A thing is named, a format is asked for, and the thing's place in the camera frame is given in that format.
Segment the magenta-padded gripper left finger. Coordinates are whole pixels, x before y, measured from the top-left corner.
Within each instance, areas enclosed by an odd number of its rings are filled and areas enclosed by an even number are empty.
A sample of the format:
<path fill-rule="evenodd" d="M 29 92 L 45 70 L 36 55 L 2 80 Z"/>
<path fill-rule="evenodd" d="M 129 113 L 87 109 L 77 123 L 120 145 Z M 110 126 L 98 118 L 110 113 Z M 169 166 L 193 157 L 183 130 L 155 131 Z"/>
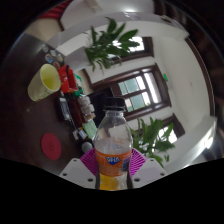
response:
<path fill-rule="evenodd" d="M 60 173 L 60 177 L 78 186 L 96 189 L 98 164 L 94 150 L 89 150 L 80 159 L 73 158 Z"/>

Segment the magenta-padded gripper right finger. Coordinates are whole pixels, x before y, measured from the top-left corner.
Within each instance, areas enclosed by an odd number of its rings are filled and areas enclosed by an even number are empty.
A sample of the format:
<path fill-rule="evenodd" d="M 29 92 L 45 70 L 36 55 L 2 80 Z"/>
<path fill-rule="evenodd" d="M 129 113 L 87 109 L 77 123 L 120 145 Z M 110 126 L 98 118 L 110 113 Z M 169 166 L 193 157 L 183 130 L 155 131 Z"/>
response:
<path fill-rule="evenodd" d="M 166 175 L 166 171 L 154 158 L 146 158 L 138 150 L 132 150 L 128 170 L 129 189 L 141 188 Z"/>

